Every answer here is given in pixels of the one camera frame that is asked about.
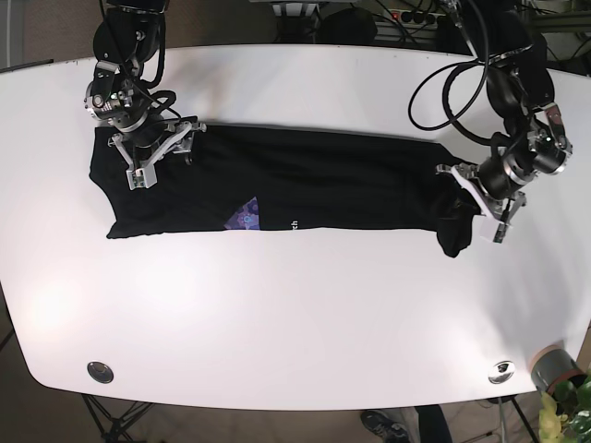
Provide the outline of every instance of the gray pot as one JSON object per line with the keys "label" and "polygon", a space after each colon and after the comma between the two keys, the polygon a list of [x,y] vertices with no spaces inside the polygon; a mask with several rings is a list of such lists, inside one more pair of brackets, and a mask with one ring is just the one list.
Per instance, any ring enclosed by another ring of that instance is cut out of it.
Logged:
{"label": "gray pot", "polygon": [[529,371],[537,390],[550,395],[558,383],[571,380],[578,387],[586,377],[573,358],[558,346],[549,346],[538,353]]}

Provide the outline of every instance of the black cable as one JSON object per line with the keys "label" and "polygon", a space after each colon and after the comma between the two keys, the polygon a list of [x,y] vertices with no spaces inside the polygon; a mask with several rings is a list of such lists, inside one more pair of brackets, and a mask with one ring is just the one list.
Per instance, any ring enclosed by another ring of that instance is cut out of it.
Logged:
{"label": "black cable", "polygon": [[412,10],[412,11],[410,11],[410,12],[411,12],[411,14],[413,14],[413,15],[414,15],[416,12],[419,12],[419,11],[420,11],[420,12],[423,12],[423,11],[421,10],[421,7],[423,6],[423,1],[424,1],[424,0],[419,0],[419,2],[416,4],[416,6],[413,8],[413,10]]}
{"label": "black cable", "polygon": [[407,2],[406,0],[400,0],[400,2],[401,2],[401,3],[404,3],[405,5],[407,5],[407,6],[409,6],[409,7],[412,7],[413,9],[416,7],[416,5],[413,5],[412,3],[410,3],[410,2]]}
{"label": "black cable", "polygon": [[12,339],[12,336],[15,335],[15,329],[11,329],[10,332],[8,332],[8,334],[4,337],[4,339],[2,340],[2,342],[0,343],[0,353],[2,352],[2,350],[4,349],[4,347],[8,344],[8,342],[10,341],[10,339]]}
{"label": "black cable", "polygon": [[572,55],[572,56],[571,56],[571,58],[569,59],[569,62],[570,62],[571,60],[573,60],[573,59],[576,57],[576,55],[577,55],[577,54],[579,54],[579,52],[580,52],[580,51],[581,51],[581,50],[582,50],[582,49],[585,47],[585,45],[586,45],[586,44],[588,44],[589,42],[591,42],[591,37],[589,37],[589,38],[585,39],[585,41],[584,41],[584,42],[582,42],[582,43],[581,43],[581,45],[580,45],[578,48],[576,48],[576,51],[573,53],[573,55]]}
{"label": "black cable", "polygon": [[394,25],[394,27],[400,31],[400,39],[398,39],[398,43],[400,43],[402,46],[404,46],[404,44],[406,43],[406,33],[404,32],[403,25],[399,21],[390,20],[389,18],[381,16],[380,14],[373,14],[372,13],[371,15],[392,23]]}
{"label": "black cable", "polygon": [[[156,106],[162,106],[161,103],[155,101],[146,90],[144,90],[140,85],[138,85],[138,83],[136,83],[136,81],[133,79],[133,77],[129,74],[125,60],[123,59],[123,55],[121,55],[121,50],[119,49],[119,45],[117,44],[117,40],[115,39],[115,34],[113,33],[113,30],[111,29],[111,25],[109,24],[109,21],[107,20],[107,16],[104,13],[103,0],[99,0],[99,8],[101,9],[101,16],[103,17],[103,23],[107,27],[107,30],[109,32],[109,37],[111,37],[111,41],[113,42],[113,47],[115,48],[115,54],[117,55],[118,59],[121,61],[121,65],[119,65],[119,66],[123,69],[124,75],[131,82],[131,84],[138,89],[138,91],[141,93],[141,95],[143,95],[145,98],[150,100]],[[171,112],[172,114],[174,114],[178,118],[183,118],[181,116],[181,114],[179,114],[177,111],[175,111],[172,108],[168,108],[168,111]]]}
{"label": "black cable", "polygon": [[143,82],[143,85],[147,90],[153,90],[160,85],[164,75],[164,58],[166,55],[166,20],[164,19],[164,15],[160,17],[159,21],[160,47],[158,49],[158,68],[154,80]]}
{"label": "black cable", "polygon": [[557,14],[556,11],[551,11],[549,9],[541,9],[539,7],[524,5],[523,3],[518,3],[519,7],[524,7],[525,9],[529,9],[530,11],[536,11],[541,14]]}
{"label": "black cable", "polygon": [[[460,74],[463,72],[472,69],[474,66],[480,66],[479,63],[473,63],[468,65],[460,65],[457,66],[452,73],[446,78],[445,83],[443,85],[443,92],[442,92],[442,99],[443,99],[443,111],[445,112],[445,116],[449,119],[453,119],[453,112],[452,107],[450,106],[450,91],[452,90],[453,81],[458,78]],[[459,121],[452,122],[453,127],[455,127],[460,134],[464,137],[469,138],[470,140],[474,141],[478,145],[482,146],[490,146],[490,138],[483,138],[477,136],[473,132],[467,130]]]}
{"label": "black cable", "polygon": [[[468,3],[470,4],[470,6],[474,9],[474,14],[476,15],[476,19],[478,20],[478,23],[480,24],[480,30],[482,31],[482,39],[483,39],[483,45],[484,45],[484,62],[480,62],[479,60],[474,60],[472,62],[459,62],[459,63],[453,63],[451,65],[447,65],[444,66],[440,69],[438,69],[437,71],[435,71],[433,74],[431,74],[430,76],[428,76],[427,78],[425,78],[423,80],[423,82],[418,85],[418,88],[416,88],[415,92],[413,92],[413,95],[410,99],[410,102],[408,103],[408,118],[410,119],[411,123],[417,127],[418,129],[421,129],[423,131],[437,131],[439,129],[443,129],[446,126],[452,125],[453,122],[457,122],[458,119],[464,115],[469,109],[470,107],[474,104],[474,102],[476,101],[476,99],[478,98],[478,95],[480,95],[480,92],[482,91],[482,89],[484,88],[484,86],[487,83],[487,76],[488,76],[488,60],[490,59],[490,49],[488,47],[488,29],[487,29],[487,24],[485,23],[482,14],[480,13],[480,10],[478,9],[478,7],[476,6],[476,3],[474,2],[474,0],[467,0]],[[480,83],[478,84],[478,87],[476,88],[476,92],[474,93],[474,95],[472,96],[472,98],[470,99],[470,101],[466,104],[466,106],[457,114],[454,115],[452,118],[449,118],[449,120],[447,122],[444,122],[440,125],[436,125],[436,126],[422,126],[419,123],[416,122],[415,118],[413,117],[413,103],[415,102],[415,98],[417,96],[417,94],[421,91],[421,89],[425,86],[425,84],[431,80],[432,78],[434,78],[435,76],[437,76],[440,72],[445,71],[446,69],[449,69],[451,67],[455,67],[455,66],[462,66],[462,65],[473,65],[473,64],[481,64],[484,65],[484,69],[482,71],[482,78],[480,79]]]}
{"label": "black cable", "polygon": [[410,40],[411,40],[411,42],[412,42],[412,43],[414,43],[414,44],[416,45],[416,47],[417,47],[417,48],[420,48],[420,45],[419,45],[419,44],[416,42],[416,40],[415,40],[415,37],[413,37],[413,36],[412,36],[412,35],[411,35],[411,34],[408,32],[408,30],[407,30],[407,29],[404,27],[404,25],[403,25],[403,24],[400,22],[400,20],[399,20],[398,18],[396,18],[395,16],[393,16],[393,15],[392,15],[392,13],[390,12],[390,9],[389,9],[389,8],[388,8],[386,5],[384,5],[384,4],[381,2],[381,0],[375,0],[375,2],[376,2],[378,5],[380,5],[380,6],[383,8],[383,10],[384,10],[384,11],[386,11],[386,12],[388,13],[388,15],[389,15],[390,17],[392,17],[392,19],[389,19],[389,18],[386,18],[386,19],[387,19],[387,20],[389,20],[389,21],[393,21],[393,20],[394,20],[396,23],[398,23],[398,25],[400,26],[401,32],[402,32],[402,33],[405,33],[407,37],[410,37]]}
{"label": "black cable", "polygon": [[527,421],[527,418],[525,418],[524,412],[521,410],[521,408],[519,407],[519,403],[517,402],[517,400],[514,397],[511,399],[511,403],[513,403],[513,406],[515,407],[515,411],[517,411],[522,422],[524,422],[525,429],[527,429],[527,434],[529,434],[529,436],[532,438],[532,441],[534,443],[539,443],[536,433],[534,432],[534,430],[532,429],[532,426]]}
{"label": "black cable", "polygon": [[550,49],[550,47],[548,46],[548,44],[546,45],[546,49],[548,50],[549,53],[552,54],[552,56],[554,57],[554,61],[556,63],[558,63],[558,67],[560,69],[562,69],[563,71],[566,71],[566,66],[564,65],[564,63],[562,62],[562,60],[560,60],[560,58],[558,58],[558,56],[554,53],[554,51],[552,51]]}
{"label": "black cable", "polygon": [[418,28],[417,30],[413,30],[410,35],[415,35],[417,32],[422,31],[424,28],[426,28],[427,26],[429,26],[430,23],[425,23],[423,26],[421,26],[420,28]]}

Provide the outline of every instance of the metal frame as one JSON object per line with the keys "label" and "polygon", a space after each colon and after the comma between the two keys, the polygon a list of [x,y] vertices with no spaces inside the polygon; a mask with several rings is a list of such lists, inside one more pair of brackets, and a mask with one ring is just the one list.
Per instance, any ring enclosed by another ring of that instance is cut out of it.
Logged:
{"label": "metal frame", "polygon": [[540,32],[589,32],[591,11],[536,14],[531,24]]}
{"label": "metal frame", "polygon": [[[109,412],[101,405],[101,403],[92,395],[82,394],[82,400],[89,409],[92,420],[99,428],[101,432],[101,438],[105,443],[119,443],[119,442],[131,442],[131,443],[148,443],[146,440],[134,440],[127,430],[134,425],[147,411],[151,409],[154,403],[147,403],[144,401],[134,401],[133,404],[127,409],[127,411],[119,418],[114,418]],[[96,408],[109,422],[111,422],[111,429],[105,430],[101,420],[97,413],[94,411]]]}

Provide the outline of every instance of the cable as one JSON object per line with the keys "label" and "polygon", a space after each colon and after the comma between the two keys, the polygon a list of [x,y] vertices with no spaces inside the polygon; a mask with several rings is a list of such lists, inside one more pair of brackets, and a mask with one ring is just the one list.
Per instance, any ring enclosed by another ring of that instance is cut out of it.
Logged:
{"label": "cable", "polygon": [[164,16],[160,17],[159,32],[160,47],[158,49],[158,68],[156,69],[156,77],[154,77],[154,80],[144,82],[144,86],[147,90],[153,90],[160,85],[164,75],[164,58],[166,55],[166,20],[164,19]]}
{"label": "cable", "polygon": [[2,340],[2,342],[0,343],[0,352],[2,352],[2,350],[4,349],[4,347],[6,346],[6,344],[10,341],[10,339],[12,339],[12,336],[15,335],[15,329],[11,329],[10,332],[8,332],[8,334],[4,337],[4,339]]}
{"label": "cable", "polygon": [[576,51],[573,53],[573,55],[571,56],[571,58],[569,58],[569,62],[571,60],[573,60],[577,54],[579,54],[579,52],[585,47],[586,44],[588,44],[589,42],[591,42],[591,37],[588,37],[587,39],[585,39],[584,42],[581,43],[581,45],[576,48]]}
{"label": "cable", "polygon": [[[408,118],[410,119],[411,123],[415,127],[417,127],[418,129],[421,129],[423,131],[437,131],[439,129],[443,129],[446,126],[452,125],[453,122],[457,122],[458,119],[462,115],[464,115],[468,111],[468,109],[470,109],[470,107],[474,104],[474,102],[478,98],[478,95],[480,95],[480,92],[482,91],[482,89],[484,88],[484,86],[487,83],[488,60],[490,59],[490,49],[488,47],[488,29],[487,29],[487,25],[482,17],[482,14],[480,13],[480,10],[476,6],[474,0],[467,0],[467,1],[470,4],[470,6],[474,9],[474,14],[476,15],[476,19],[478,20],[478,23],[480,24],[480,30],[482,31],[482,39],[483,39],[483,45],[484,45],[484,57],[483,57],[484,62],[480,62],[479,60],[474,60],[472,62],[459,62],[459,63],[453,63],[451,65],[444,66],[444,67],[438,69],[437,71],[435,71],[433,74],[431,74],[427,78],[425,78],[423,80],[423,82],[420,85],[418,85],[418,88],[416,88],[415,92],[413,92],[410,102],[408,103]],[[437,76],[440,72],[443,72],[451,67],[465,66],[465,65],[474,65],[475,66],[476,64],[484,66],[484,69],[482,71],[482,78],[480,79],[480,83],[478,84],[478,87],[476,88],[476,92],[474,93],[474,95],[472,96],[470,101],[466,104],[466,106],[457,115],[453,115],[452,117],[448,117],[449,119],[447,122],[444,122],[444,123],[442,123],[440,125],[436,125],[436,126],[422,126],[416,122],[415,118],[413,117],[413,103],[415,102],[415,99],[416,99],[416,96],[418,95],[418,93],[421,91],[421,89],[423,89],[423,87],[425,86],[425,84],[427,84],[427,82],[429,80],[431,80],[432,78]]]}
{"label": "cable", "polygon": [[[480,66],[479,63],[468,64],[468,65],[460,65],[457,66],[452,73],[446,78],[445,84],[443,85],[443,92],[442,92],[442,99],[443,99],[443,111],[445,112],[445,116],[449,119],[453,119],[453,112],[452,107],[450,106],[450,91],[452,90],[453,81],[458,78],[460,74],[463,72],[472,69],[474,66]],[[455,127],[460,134],[464,137],[471,139],[478,145],[482,146],[490,146],[490,138],[483,138],[477,136],[476,134],[467,130],[459,121],[452,122],[453,127]]]}
{"label": "cable", "polygon": [[422,31],[424,28],[426,28],[427,26],[429,26],[430,23],[425,23],[423,26],[421,26],[420,28],[418,28],[417,30],[414,30],[410,33],[410,35],[415,35],[417,32]]}
{"label": "cable", "polygon": [[12,16],[12,0],[6,3],[6,67],[11,67],[10,59],[10,16]]}
{"label": "cable", "polygon": [[404,27],[404,25],[400,22],[400,20],[398,18],[396,18],[395,16],[392,15],[392,13],[390,12],[390,9],[388,9],[388,7],[386,5],[384,5],[381,0],[375,0],[375,2],[380,5],[384,11],[386,11],[388,13],[389,16],[392,17],[392,19],[386,18],[389,21],[394,20],[396,23],[398,23],[398,25],[400,26],[401,32],[405,33],[407,37],[410,37],[410,40],[412,43],[414,43],[416,45],[417,48],[420,48],[420,45],[418,44],[418,42],[416,42],[415,37],[413,37],[408,30]]}
{"label": "cable", "polygon": [[[119,61],[121,62],[121,65],[119,65],[119,66],[123,69],[123,73],[125,74],[126,78],[131,82],[131,84],[133,86],[135,86],[139,90],[141,95],[143,95],[145,98],[150,100],[152,104],[155,104],[157,107],[162,106],[163,105],[162,103],[154,100],[151,97],[151,95],[147,91],[145,91],[140,85],[138,85],[138,83],[136,83],[136,81],[133,79],[133,77],[129,74],[129,71],[127,70],[127,67],[126,67],[125,60],[123,59],[123,55],[121,55],[121,50],[119,49],[119,45],[117,44],[117,40],[115,39],[115,34],[113,33],[113,30],[111,29],[111,25],[107,21],[107,16],[104,13],[103,0],[99,0],[99,8],[101,9],[101,16],[103,17],[103,23],[107,27],[107,30],[109,31],[109,36],[111,37],[111,41],[113,42],[113,47],[115,48],[115,54],[116,54],[117,58],[119,59]],[[168,111],[171,112],[172,114],[174,114],[179,119],[183,118],[181,116],[181,114],[179,114],[173,108],[168,108]]]}
{"label": "cable", "polygon": [[413,9],[414,9],[414,8],[416,8],[416,5],[413,5],[412,3],[410,3],[410,2],[407,2],[406,0],[400,0],[400,2],[401,2],[401,3],[404,3],[404,4],[405,4],[405,5],[407,5],[407,6],[410,6],[410,7],[412,7]]}

